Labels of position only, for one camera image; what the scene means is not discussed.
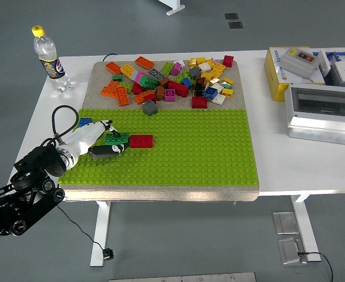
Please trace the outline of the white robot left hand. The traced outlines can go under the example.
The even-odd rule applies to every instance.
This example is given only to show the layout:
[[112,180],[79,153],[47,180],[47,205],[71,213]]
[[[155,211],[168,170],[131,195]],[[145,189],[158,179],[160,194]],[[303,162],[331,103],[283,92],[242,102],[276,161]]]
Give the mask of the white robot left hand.
[[57,147],[57,151],[71,161],[78,161],[79,156],[86,153],[92,158],[119,155],[129,147],[129,142],[120,145],[95,146],[90,149],[107,130],[120,137],[119,132],[111,125],[112,122],[112,120],[101,120],[76,129],[64,144]]

